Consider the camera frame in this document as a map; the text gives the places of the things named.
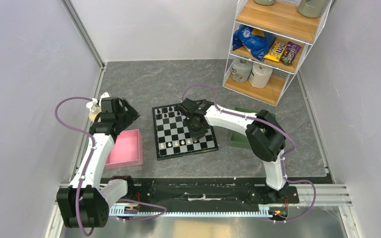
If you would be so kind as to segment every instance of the gray tabletop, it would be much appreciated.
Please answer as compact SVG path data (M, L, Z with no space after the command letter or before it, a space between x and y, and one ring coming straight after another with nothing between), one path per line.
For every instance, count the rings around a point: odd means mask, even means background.
M142 166L104 170L103 177L131 175L136 178L163 177L264 177L261 160L251 150L229 146L231 131L215 127L219 150L157 161L152 107L179 103L191 84L207 83L220 93L218 104L226 108L265 109L276 114L282 128L294 139L296 151L286 158L288 176L325 176L323 160L310 122L306 104L295 80L277 107L251 99L222 87L226 61L161 60L110 62L100 94L125 97L141 114L128 129L139 129L143 138ZM208 88L195 87L187 97L213 100Z

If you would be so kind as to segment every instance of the yellow snack bag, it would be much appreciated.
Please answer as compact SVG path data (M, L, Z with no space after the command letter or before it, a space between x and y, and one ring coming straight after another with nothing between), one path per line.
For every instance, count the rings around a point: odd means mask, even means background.
M282 54L284 53L287 44L275 41L269 52L264 56L265 59L279 62Z

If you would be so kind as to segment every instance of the chessboard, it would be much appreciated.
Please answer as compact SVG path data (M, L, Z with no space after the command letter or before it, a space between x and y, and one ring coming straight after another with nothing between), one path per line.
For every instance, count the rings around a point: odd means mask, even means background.
M186 117L179 112L178 105L152 108L157 160L218 150L212 126L205 131L204 137L192 140L188 127L183 125Z

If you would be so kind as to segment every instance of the shelf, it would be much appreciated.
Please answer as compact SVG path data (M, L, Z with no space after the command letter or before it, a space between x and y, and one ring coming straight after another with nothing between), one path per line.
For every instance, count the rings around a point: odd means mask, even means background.
M276 39L278 42L282 42L284 44L287 44L287 42L289 42L289 40L287 38L284 38L284 37L277 37ZM275 62L273 60L270 60L270 59L264 59L263 62L259 61L258 59L256 59L255 57L253 57L249 51L246 49L246 47L242 46L238 49L236 49L235 51L233 49L230 50L230 53L234 56L237 56L237 57L241 57L241 58L246 58L246 59L250 59L251 61L254 61L256 63L260 63L260 64L263 64L263 65L266 65L266 66L271 66L271 67L274 67L274 68L277 68L279 70L283 70L283 71L286 71L288 73L291 73L291 74L294 74L294 72L296 71L296 68L297 68L297 65L299 64L299 61L300 61L300 57L302 55L302 52L303 52L303 48L306 47L305 44L301 44L300 42L294 42L295 44L298 44L299 46L301 46L302 48L299 50L299 52L297 52L297 55L296 55L296 58L294 59L293 61L293 64L292 65L285 65L283 62L279 61L279 62Z
M284 78L272 75L264 88L255 88L249 80L239 83L228 77L224 87L276 106L284 83Z
M296 5L281 1L271 6L264 6L254 0L248 0L236 21L312 44L320 17L305 17L297 11Z

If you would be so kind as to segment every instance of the pink bin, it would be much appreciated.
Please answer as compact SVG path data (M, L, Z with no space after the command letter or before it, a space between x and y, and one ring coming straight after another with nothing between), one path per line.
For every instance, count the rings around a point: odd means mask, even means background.
M117 169L128 166L142 165L142 136L139 129L125 130L116 139L115 146L106 160L105 169Z

